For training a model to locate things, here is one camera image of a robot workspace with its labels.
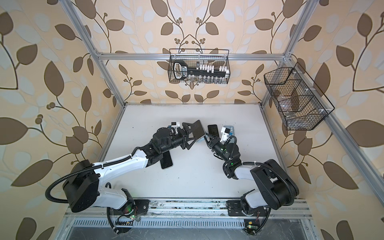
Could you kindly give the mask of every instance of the metal rail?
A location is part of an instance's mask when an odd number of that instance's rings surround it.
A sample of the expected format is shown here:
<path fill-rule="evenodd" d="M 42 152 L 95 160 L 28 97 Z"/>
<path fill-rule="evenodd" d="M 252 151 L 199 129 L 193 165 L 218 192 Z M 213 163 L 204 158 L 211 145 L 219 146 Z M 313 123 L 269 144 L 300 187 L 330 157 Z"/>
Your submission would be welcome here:
<path fill-rule="evenodd" d="M 97 57 L 100 60 L 169 60 L 169 54 L 166 53 L 99 53 Z M 230 53 L 228 59 L 232 61 L 282 61 L 283 54 L 252 54 L 252 53 Z"/>
<path fill-rule="evenodd" d="M 96 55 L 96 48 L 93 45 L 93 42 L 91 38 L 88 35 L 87 30 L 83 26 L 81 20 L 79 19 L 73 4 L 70 0 L 60 0 L 61 6 L 64 10 L 64 12 L 68 15 L 69 19 L 71 20 L 74 28 L 76 29 L 77 33 L 79 34 L 80 38 L 82 39 L 85 47 L 87 48 L 89 54 L 91 55 L 91 58 L 93 59 L 94 63 L 96 66 L 99 68 L 101 71 L 101 74 L 104 77 L 104 80 L 106 81 L 106 84 L 109 86 L 111 89 L 113 95 L 116 97 L 117 102 L 119 103 L 120 106 L 125 105 L 125 101 L 123 97 L 120 94 L 120 91 L 118 90 L 117 86 L 115 85 L 111 75 L 109 74 L 109 71 L 107 70 L 107 67 L 103 63 L 102 60 L 98 58 Z"/>

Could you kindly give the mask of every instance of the smartphone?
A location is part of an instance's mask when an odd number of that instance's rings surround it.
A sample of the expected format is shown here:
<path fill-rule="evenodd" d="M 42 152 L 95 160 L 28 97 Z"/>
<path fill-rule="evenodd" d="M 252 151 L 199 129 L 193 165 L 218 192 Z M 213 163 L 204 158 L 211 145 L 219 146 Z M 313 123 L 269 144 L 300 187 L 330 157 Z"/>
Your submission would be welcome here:
<path fill-rule="evenodd" d="M 208 125 L 208 133 L 218 137 L 219 135 L 217 125 Z"/>
<path fill-rule="evenodd" d="M 169 151 L 163 153 L 163 159 L 160 160 L 161 169 L 167 169 L 173 166 Z"/>

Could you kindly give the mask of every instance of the cable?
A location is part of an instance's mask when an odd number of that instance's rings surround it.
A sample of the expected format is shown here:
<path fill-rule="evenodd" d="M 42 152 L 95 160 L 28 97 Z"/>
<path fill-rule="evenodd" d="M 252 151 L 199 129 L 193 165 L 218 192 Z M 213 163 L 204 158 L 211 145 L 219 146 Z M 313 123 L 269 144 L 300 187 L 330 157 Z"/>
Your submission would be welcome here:
<path fill-rule="evenodd" d="M 231 155 L 230 155 L 229 159 L 233 158 L 233 151 L 235 150 L 236 143 L 237 143 L 237 138 L 234 135 L 231 135 L 228 139 L 231 140 L 232 138 L 235 139 L 235 142 L 233 143 L 233 148 L 232 148 Z"/>
<path fill-rule="evenodd" d="M 73 176 L 76 176 L 80 173 L 84 173 L 84 172 L 91 172 L 95 169 L 99 169 L 99 168 L 102 168 L 102 167 L 108 167 L 108 166 L 111 166 L 111 165 L 115 165 L 115 164 L 118 164 L 118 163 L 121 163 L 121 162 L 124 162 L 124 161 L 127 161 L 128 159 L 131 159 L 131 157 L 135 154 L 135 152 L 139 149 L 140 147 L 135 147 L 135 149 L 133 150 L 133 152 L 131 153 L 131 155 L 127 156 L 126 158 L 123 158 L 123 159 L 120 159 L 120 160 L 116 160 L 114 162 L 108 162 L 106 164 L 103 164 L 103 165 L 97 165 L 97 166 L 92 166 L 92 167 L 87 167 L 87 168 L 84 168 L 82 170 L 79 170 L 77 172 L 72 172 L 68 175 L 65 175 L 64 177 L 61 177 L 59 178 L 58 180 L 54 181 L 45 191 L 45 197 L 51 201 L 51 202 L 57 202 L 57 203 L 63 203 L 63 204 L 67 204 L 68 203 L 68 200 L 67 199 L 58 199 L 56 197 L 53 197 L 51 195 L 51 190 L 56 186 L 58 185 L 59 183 L 61 183 L 62 181 L 70 178 L 70 177 L 73 177 Z"/>

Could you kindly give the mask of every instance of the black wire basket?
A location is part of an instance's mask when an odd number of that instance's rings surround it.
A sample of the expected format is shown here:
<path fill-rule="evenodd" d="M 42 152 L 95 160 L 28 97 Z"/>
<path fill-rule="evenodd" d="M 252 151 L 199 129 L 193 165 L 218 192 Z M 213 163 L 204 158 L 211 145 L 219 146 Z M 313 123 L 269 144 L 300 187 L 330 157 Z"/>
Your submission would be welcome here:
<path fill-rule="evenodd" d="M 264 74 L 264 81 L 287 130 L 313 130 L 333 110 L 331 101 L 313 81 L 308 86 L 301 77 L 302 67 L 283 67 Z M 317 91 L 331 107 L 324 106 L 315 96 Z"/>
<path fill-rule="evenodd" d="M 228 84 L 231 75 L 229 50 L 171 48 L 168 77 L 170 83 Z"/>

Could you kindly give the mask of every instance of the leaf patterned wallpaper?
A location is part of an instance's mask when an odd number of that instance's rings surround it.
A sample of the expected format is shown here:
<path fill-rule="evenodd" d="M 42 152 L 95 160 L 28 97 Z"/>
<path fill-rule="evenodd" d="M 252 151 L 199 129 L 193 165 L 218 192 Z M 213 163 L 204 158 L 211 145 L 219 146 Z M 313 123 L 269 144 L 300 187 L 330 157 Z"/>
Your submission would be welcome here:
<path fill-rule="evenodd" d="M 46 200 L 45 189 L 97 160 L 120 110 L 57 3 L 0 1 L 3 239 L 54 237 L 68 205 Z M 53 195 L 65 197 L 61 187 Z"/>
<path fill-rule="evenodd" d="M 384 2 L 321 1 L 295 48 L 336 116 L 384 174 Z M 311 28 L 318 29 L 311 41 Z"/>
<path fill-rule="evenodd" d="M 263 75 L 276 68 L 273 61 L 230 62 L 228 84 L 169 82 L 166 61 L 116 61 L 107 64 L 128 104 L 258 103 L 266 87 Z"/>
<path fill-rule="evenodd" d="M 104 53 L 283 53 L 304 0 L 72 0 Z"/>
<path fill-rule="evenodd" d="M 324 240 L 382 239 L 384 208 L 326 123 L 287 131 L 273 103 L 265 107 L 288 172 Z"/>
<path fill-rule="evenodd" d="M 292 55 L 381 174 L 383 11 L 383 1 L 320 0 Z M 384 209 L 326 123 L 313 131 L 286 131 L 271 100 L 266 110 L 324 240 L 382 239 Z"/>

